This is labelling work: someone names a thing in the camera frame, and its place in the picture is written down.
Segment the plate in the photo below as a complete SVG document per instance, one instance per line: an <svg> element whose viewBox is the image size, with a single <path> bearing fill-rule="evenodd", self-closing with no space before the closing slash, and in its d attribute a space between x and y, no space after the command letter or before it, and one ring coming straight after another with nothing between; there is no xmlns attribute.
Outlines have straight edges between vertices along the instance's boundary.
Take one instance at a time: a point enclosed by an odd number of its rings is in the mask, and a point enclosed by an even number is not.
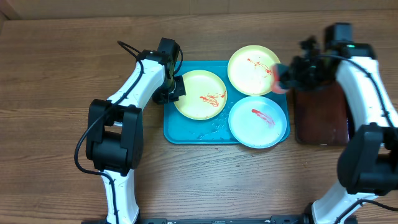
<svg viewBox="0 0 398 224"><path fill-rule="evenodd" d="M287 127L280 106L263 96L248 96L239 100L229 112L228 124L240 143L256 149L277 144Z"/></svg>
<svg viewBox="0 0 398 224"><path fill-rule="evenodd" d="M274 82L271 66L280 63L268 48L250 45L236 51L228 62L228 78L241 93L261 96L269 93Z"/></svg>
<svg viewBox="0 0 398 224"><path fill-rule="evenodd" d="M204 120L216 116L223 110L227 92L224 82L214 73L194 70L182 75L185 96L174 102L184 116Z"/></svg>

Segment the light blue plate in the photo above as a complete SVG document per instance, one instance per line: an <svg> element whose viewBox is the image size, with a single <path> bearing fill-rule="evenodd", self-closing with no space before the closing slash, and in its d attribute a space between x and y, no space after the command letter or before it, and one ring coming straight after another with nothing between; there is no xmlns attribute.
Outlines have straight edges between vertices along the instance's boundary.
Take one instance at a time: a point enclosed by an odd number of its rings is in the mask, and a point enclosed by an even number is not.
<svg viewBox="0 0 398 224"><path fill-rule="evenodd" d="M248 97L236 90L228 79L228 61L184 61L180 71L176 74L183 75L192 70L207 70L218 75L224 82L228 98L224 109L214 118L197 121L182 115L174 106L167 103L164 106L164 136L174 144L240 144L229 130L228 116L231 108L239 100ZM284 141L290 133L289 112L287 110L286 95L273 92L264 95L277 103L283 110L287 127L282 136Z"/></svg>
<svg viewBox="0 0 398 224"><path fill-rule="evenodd" d="M277 144L286 131L284 111L263 96L239 100L229 112L228 124L239 142L256 149Z"/></svg>

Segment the ketchup smear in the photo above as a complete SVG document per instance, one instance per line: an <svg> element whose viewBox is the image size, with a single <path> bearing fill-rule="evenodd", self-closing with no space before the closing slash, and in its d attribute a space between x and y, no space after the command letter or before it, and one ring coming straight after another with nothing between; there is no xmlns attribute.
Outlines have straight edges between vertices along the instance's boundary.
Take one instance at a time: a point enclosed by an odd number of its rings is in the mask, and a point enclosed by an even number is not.
<svg viewBox="0 0 398 224"><path fill-rule="evenodd" d="M274 120L266 114L261 113L260 111L256 110L256 109L252 109L251 110L254 114L256 114L258 117L260 117L261 119L263 119L267 124L268 127L273 128L275 125Z"/></svg>
<svg viewBox="0 0 398 224"><path fill-rule="evenodd" d="M262 67L268 74L271 74L271 70L269 69L269 67L267 65L264 65L261 62L253 62L253 60L251 60L250 58L248 58L248 61L254 64L254 68L257 68L257 66Z"/></svg>
<svg viewBox="0 0 398 224"><path fill-rule="evenodd" d="M217 107L220 104L218 103L216 98L218 98L218 97L224 98L225 96L226 96L226 90L223 94L219 94L219 93L217 93L215 95L207 94L206 96L201 96L200 98L203 100L203 102L209 103L212 106Z"/></svg>

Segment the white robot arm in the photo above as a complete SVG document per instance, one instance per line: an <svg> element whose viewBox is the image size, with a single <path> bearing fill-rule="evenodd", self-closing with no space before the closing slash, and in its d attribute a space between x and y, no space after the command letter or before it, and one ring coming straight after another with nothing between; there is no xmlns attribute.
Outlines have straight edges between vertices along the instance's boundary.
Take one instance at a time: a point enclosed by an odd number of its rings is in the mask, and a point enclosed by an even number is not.
<svg viewBox="0 0 398 224"><path fill-rule="evenodd" d="M155 90L157 90L165 80L165 67L156 61L145 59L142 61L144 66L144 75L141 77L137 85L132 89L130 94L119 105L130 106L134 105L138 108L145 108ZM136 64L136 69L132 75L127 79L125 84L115 94L110 96L108 100L112 103L118 101L123 93L125 93L130 86L137 80L141 67L139 63ZM120 122L115 122L114 125L122 126ZM139 208L134 195L134 170L131 169L127 176L122 176L119 172L104 170L114 180L116 205L118 208L119 222L123 224L133 224L137 220ZM114 215L112 188L109 180L102 176L105 185L106 199L108 201L108 215L106 221L108 223L116 223L116 216Z"/></svg>
<svg viewBox="0 0 398 224"><path fill-rule="evenodd" d="M156 103L164 104L185 94L182 78L174 77L178 52L182 57L178 44L165 38L160 41L157 51L140 52L136 69L120 90L107 101L95 100L90 106L89 127L96 127L87 135L86 155L95 168L105 174L101 177L108 201L106 220L96 223L133 224L139 217L134 195L134 169L143 148L142 110L151 97ZM108 110L107 116L94 121ZM120 126L122 133L107 132L104 125Z"/></svg>
<svg viewBox="0 0 398 224"><path fill-rule="evenodd" d="M353 119L354 131L338 161L338 181L307 211L311 224L344 223L364 202L398 189L396 154L378 154L382 144L397 150L398 114L376 56L370 45L352 41L350 24L337 23L325 33L325 55L311 37L301 43L304 57L295 57L290 67L277 65L281 89L316 90L336 80Z"/></svg>
<svg viewBox="0 0 398 224"><path fill-rule="evenodd" d="M382 84L377 60L370 57L351 57L350 60L365 68L372 75L381 92L382 100L389 112L392 123L394 126L398 126L398 114ZM389 127L381 109L376 88L365 73L358 70L351 63L341 61L336 72L336 81L341 85L346 95L346 100L353 115L355 131L363 124L370 123L376 123L381 127ZM337 181L325 196L313 203L313 221L315 224L334 224L336 218L359 199L374 200L375 198L377 198L375 193L359 192L349 194L347 189ZM340 219L340 222L344 223L360 207L360 205L355 206L354 209Z"/></svg>

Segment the wood grain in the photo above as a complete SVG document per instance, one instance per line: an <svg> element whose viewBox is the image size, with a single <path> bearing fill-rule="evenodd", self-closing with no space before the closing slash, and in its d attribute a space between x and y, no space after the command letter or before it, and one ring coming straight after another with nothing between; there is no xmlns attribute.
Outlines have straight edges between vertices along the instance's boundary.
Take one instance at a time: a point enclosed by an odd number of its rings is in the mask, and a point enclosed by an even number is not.
<svg viewBox="0 0 398 224"><path fill-rule="evenodd" d="M1 28L2 28L2 23L7 20L6 17L4 16L3 13L0 11L0 34L1 34Z"/></svg>
<svg viewBox="0 0 398 224"><path fill-rule="evenodd" d="M10 19L398 9L396 0L1 0Z"/></svg>
<svg viewBox="0 0 398 224"><path fill-rule="evenodd" d="M398 105L397 11L281 12L222 16L119 17L6 21L0 35L0 223L80 223L103 218L102 180L78 171L75 144L88 105L105 99L134 70L116 41L156 49L175 39L185 60L227 60L242 46L271 48L284 63L298 42L322 37L334 22L354 25L358 42L376 49ZM136 170L144 218L243 218L301 213L336 181L343 148L299 145L289 95L291 133L272 150L173 145L163 136L163 107L144 113L145 149ZM92 168L80 155L84 167ZM378 201L398 206L393 192ZM366 205L361 223L396 223L398 214Z"/></svg>

